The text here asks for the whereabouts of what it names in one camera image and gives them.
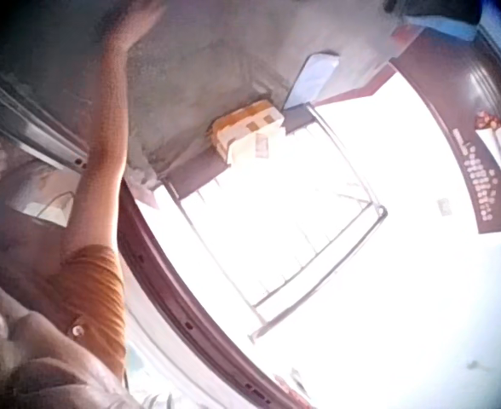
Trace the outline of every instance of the button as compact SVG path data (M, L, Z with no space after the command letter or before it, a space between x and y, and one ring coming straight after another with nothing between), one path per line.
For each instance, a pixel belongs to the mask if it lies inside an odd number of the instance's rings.
M84 334L84 329L81 325L75 325L72 328L72 335L76 338L81 337Z

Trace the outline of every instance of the hand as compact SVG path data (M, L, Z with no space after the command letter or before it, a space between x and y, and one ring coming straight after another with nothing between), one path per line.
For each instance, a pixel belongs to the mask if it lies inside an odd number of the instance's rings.
M130 0L107 35L107 48L129 51L158 22L164 11L161 0Z

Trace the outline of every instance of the sleeve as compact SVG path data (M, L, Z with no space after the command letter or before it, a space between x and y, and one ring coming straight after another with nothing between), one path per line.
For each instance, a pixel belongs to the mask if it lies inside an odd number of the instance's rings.
M99 358L122 380L125 367L124 285L118 255L104 245L72 253L49 282L74 312L71 339Z

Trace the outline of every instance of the person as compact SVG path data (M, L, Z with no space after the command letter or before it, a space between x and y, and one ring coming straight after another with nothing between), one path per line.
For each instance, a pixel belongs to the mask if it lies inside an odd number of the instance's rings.
M163 12L159 0L130 1L105 36L87 167L61 236L59 271L39 288L49 302L33 304L40 297L28 294L22 302L0 283L0 407L138 407L122 384L116 240L129 134L126 65Z

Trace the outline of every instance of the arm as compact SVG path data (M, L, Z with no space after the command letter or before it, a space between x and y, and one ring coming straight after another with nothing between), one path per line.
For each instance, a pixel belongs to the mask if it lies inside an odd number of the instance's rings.
M118 196L128 151L128 51L156 23L164 9L158 0L130 3L107 36L99 73L99 100L92 118L87 169L78 185L61 260L86 245L117 250Z

